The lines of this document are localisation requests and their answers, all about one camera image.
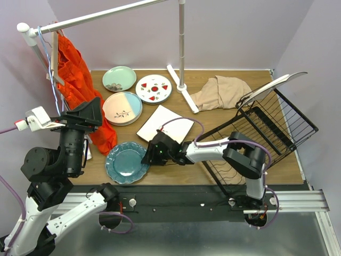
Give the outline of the teal round plate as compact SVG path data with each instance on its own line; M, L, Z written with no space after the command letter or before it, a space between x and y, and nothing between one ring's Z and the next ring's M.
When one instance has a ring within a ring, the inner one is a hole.
M136 142L116 145L105 160L107 175L121 185L141 180L150 167L141 163L146 152L147 150Z

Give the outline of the cream and teal plate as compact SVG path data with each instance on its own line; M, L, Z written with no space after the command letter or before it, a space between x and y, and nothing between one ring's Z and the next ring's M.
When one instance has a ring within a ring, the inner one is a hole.
M142 101L134 93L118 92L111 95L102 107L107 121L116 126L135 122L142 114Z

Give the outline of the green round plate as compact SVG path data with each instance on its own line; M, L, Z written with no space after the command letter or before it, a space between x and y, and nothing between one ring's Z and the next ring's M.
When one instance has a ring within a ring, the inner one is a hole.
M121 92L130 89L136 82L136 73L126 66L113 67L102 77L103 86L111 92Z

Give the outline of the white blue rimmed plate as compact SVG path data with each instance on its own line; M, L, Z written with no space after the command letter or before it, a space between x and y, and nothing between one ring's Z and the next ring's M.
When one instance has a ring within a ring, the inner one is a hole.
M172 83L162 75L147 75L136 84L135 93L141 101L158 101L168 99L172 93Z

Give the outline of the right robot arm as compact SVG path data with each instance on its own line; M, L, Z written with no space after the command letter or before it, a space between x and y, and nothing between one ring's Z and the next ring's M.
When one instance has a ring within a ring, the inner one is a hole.
M266 193L265 171L271 165L270 152L240 132L232 132L228 138L209 141L178 143L167 133L158 130L149 141L141 163L164 166L171 160L184 166L198 162L225 161L246 182L246 194L242 197L225 193L228 198L248 209L261 209Z

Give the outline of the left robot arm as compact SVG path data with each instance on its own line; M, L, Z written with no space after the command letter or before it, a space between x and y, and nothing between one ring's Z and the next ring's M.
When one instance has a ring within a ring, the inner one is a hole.
M58 117L49 117L43 107L17 121L18 130L50 130L59 133L57 149L29 150L21 172L30 182L25 200L19 200L21 215L10 234L1 238L4 255L49 255L56 243L92 214L114 210L119 193L110 183L101 184L92 196L53 220L51 215L72 190L71 180L83 174L88 141L85 135L102 125L101 100L96 97Z

